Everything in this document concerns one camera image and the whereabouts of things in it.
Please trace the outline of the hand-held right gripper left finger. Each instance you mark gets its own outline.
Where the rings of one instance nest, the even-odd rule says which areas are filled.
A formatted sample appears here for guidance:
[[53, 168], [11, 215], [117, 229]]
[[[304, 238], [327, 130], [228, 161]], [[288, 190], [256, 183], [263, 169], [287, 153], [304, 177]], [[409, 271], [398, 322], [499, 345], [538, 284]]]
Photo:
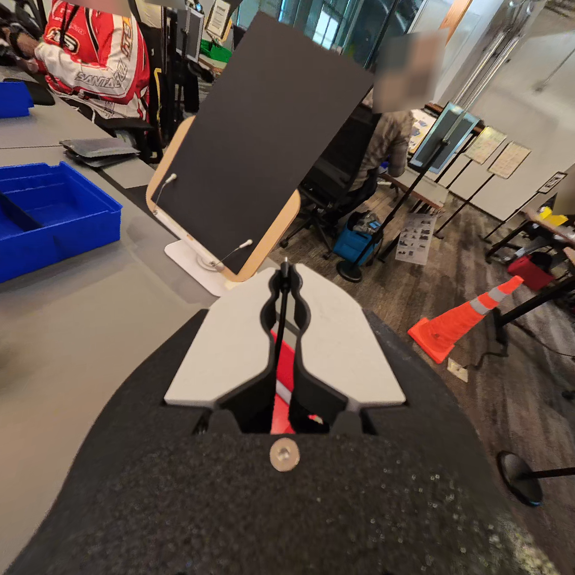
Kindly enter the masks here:
[[273, 411], [279, 270], [265, 269], [208, 310], [165, 396], [168, 405], [226, 409], [237, 421]]

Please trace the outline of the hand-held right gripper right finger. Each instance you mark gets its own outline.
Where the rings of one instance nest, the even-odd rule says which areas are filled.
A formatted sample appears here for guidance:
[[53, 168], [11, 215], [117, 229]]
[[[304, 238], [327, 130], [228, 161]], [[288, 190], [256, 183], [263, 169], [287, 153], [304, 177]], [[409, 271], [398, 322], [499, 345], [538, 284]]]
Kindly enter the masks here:
[[292, 271], [299, 328], [292, 400], [324, 421], [343, 411], [405, 404], [362, 307], [306, 265], [297, 263]]

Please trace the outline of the red plastic bin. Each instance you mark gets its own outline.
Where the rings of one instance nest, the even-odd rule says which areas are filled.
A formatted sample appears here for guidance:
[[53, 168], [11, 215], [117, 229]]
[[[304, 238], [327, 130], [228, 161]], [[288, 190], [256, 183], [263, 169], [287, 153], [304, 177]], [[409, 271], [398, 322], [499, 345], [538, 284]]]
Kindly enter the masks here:
[[293, 399], [295, 350], [281, 343], [270, 435], [327, 434], [329, 426]]

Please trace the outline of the black cable gold plug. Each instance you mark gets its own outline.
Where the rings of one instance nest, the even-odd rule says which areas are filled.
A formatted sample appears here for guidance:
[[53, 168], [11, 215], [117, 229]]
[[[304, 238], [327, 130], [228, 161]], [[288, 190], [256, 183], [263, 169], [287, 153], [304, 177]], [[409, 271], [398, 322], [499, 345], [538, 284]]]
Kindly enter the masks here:
[[284, 257], [279, 269], [276, 270], [270, 279], [271, 294], [275, 296], [274, 303], [279, 300], [279, 312], [276, 312], [277, 328], [272, 327], [271, 335], [274, 340], [274, 369], [277, 370], [281, 355], [282, 342], [287, 318], [288, 297], [292, 288], [292, 265], [288, 257]]

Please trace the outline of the blue plastic bin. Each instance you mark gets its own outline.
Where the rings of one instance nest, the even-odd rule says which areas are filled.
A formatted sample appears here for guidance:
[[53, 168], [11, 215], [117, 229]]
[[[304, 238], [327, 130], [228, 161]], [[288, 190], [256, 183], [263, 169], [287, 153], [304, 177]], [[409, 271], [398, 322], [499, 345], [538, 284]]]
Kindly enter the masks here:
[[28, 117], [33, 107], [32, 95], [24, 82], [1, 82], [1, 119]]
[[1, 167], [1, 282], [119, 241], [122, 208], [66, 162]]

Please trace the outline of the grey desk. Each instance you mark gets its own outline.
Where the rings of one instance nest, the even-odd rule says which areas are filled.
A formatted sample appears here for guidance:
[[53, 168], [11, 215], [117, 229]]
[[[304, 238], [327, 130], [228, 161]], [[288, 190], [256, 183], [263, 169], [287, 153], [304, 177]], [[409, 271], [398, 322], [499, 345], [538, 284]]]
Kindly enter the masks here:
[[175, 238], [124, 192], [139, 160], [78, 171], [122, 204], [119, 241], [1, 284], [1, 572], [29, 542], [118, 387], [216, 298], [164, 252]]

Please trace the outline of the orange traffic cone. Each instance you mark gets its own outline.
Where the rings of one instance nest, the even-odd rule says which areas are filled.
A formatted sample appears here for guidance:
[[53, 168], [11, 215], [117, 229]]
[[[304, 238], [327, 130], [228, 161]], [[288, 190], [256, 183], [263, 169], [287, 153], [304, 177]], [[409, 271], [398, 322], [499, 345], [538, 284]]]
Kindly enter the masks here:
[[441, 364], [455, 344], [486, 315], [496, 310], [523, 282], [522, 277], [513, 276], [509, 281], [438, 317], [431, 320], [422, 318], [408, 330], [408, 335], [436, 364]]

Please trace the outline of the blue floor bag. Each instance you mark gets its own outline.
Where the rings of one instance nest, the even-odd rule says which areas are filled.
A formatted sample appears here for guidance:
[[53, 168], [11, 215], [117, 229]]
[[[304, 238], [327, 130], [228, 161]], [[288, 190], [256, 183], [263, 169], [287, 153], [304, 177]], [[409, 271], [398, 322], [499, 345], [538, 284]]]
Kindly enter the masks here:
[[375, 212], [352, 212], [336, 237], [334, 254], [345, 261], [355, 262], [380, 226]]

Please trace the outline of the black office chair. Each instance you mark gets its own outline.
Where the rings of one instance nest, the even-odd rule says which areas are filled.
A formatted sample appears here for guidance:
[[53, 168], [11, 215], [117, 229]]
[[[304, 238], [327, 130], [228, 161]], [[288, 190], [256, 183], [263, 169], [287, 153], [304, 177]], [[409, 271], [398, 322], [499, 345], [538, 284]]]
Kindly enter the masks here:
[[324, 259], [333, 252], [331, 239], [335, 224], [328, 216], [339, 209], [348, 197], [375, 131], [379, 116], [365, 104], [358, 104], [338, 130], [327, 148], [298, 186], [304, 205], [296, 216], [301, 224], [279, 242], [287, 248], [301, 231], [314, 228], [326, 247]]

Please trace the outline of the black round floor base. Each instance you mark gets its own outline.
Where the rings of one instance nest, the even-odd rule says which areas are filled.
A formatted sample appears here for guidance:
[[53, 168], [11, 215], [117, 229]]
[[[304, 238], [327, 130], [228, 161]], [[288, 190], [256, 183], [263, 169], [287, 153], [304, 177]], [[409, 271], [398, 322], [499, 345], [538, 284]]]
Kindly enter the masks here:
[[528, 507], [540, 507], [543, 504], [541, 480], [574, 476], [573, 466], [533, 470], [522, 457], [510, 451], [500, 451], [496, 461], [507, 490]]

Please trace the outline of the black sign stand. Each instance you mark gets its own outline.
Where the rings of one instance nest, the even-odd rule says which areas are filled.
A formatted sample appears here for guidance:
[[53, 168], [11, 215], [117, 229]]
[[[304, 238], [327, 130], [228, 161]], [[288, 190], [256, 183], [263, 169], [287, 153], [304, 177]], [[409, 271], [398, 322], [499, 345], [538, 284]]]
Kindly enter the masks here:
[[449, 103], [443, 109], [442, 114], [432, 126], [414, 156], [416, 160], [412, 161], [412, 165], [416, 170], [417, 176], [413, 183], [408, 187], [397, 205], [386, 216], [376, 233], [371, 236], [370, 241], [363, 247], [357, 257], [353, 261], [342, 260], [337, 263], [336, 270], [343, 279], [355, 284], [362, 280], [361, 264], [364, 256], [370, 248], [375, 248], [376, 244], [380, 244], [384, 238], [385, 228], [396, 217], [397, 212], [407, 199], [413, 195], [421, 180], [424, 179], [429, 171], [440, 169], [449, 160], [478, 122], [478, 119], [467, 110], [455, 104]]

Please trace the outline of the grey pouch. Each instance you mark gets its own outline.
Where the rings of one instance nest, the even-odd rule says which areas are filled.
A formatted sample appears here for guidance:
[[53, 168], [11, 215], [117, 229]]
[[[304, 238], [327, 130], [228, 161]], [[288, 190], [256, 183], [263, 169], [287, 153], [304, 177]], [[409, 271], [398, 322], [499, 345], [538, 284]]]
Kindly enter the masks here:
[[74, 162], [99, 169], [134, 159], [140, 151], [115, 137], [61, 140], [59, 144]]

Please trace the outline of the red white printed bag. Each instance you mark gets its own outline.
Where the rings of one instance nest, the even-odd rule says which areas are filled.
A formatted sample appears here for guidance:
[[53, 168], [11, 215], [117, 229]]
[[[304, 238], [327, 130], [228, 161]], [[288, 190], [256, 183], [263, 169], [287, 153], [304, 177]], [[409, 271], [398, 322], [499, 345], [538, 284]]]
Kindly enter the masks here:
[[91, 122], [147, 121], [148, 52], [133, 16], [53, 1], [34, 62], [48, 87]]

